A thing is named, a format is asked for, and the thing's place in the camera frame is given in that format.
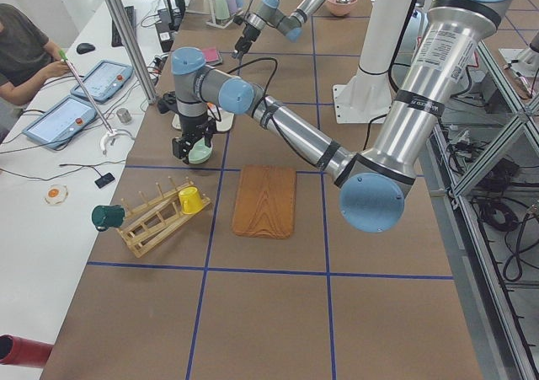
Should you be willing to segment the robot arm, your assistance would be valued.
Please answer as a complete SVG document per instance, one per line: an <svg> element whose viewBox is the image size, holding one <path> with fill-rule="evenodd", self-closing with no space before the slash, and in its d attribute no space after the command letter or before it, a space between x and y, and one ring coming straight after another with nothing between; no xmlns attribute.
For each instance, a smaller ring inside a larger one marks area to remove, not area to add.
<svg viewBox="0 0 539 380"><path fill-rule="evenodd" d="M316 13L327 0L301 0L296 8L286 14L280 10L280 0L260 0L254 9L249 4L244 15L238 15L234 22L243 24L243 32L238 38L232 57L241 60L252 44L259 38L266 26L276 29L288 41L296 42L309 17Z"/></svg>
<svg viewBox="0 0 539 380"><path fill-rule="evenodd" d="M200 49L178 48L171 68L182 136L173 152L188 157L209 119L208 104L249 115L306 162L333 176L340 211L351 226L368 233L386 231L403 214L421 147L479 42L496 33L511 1L433 0L426 31L382 128L373 145L359 153L346 150L259 85L210 66Z"/></svg>

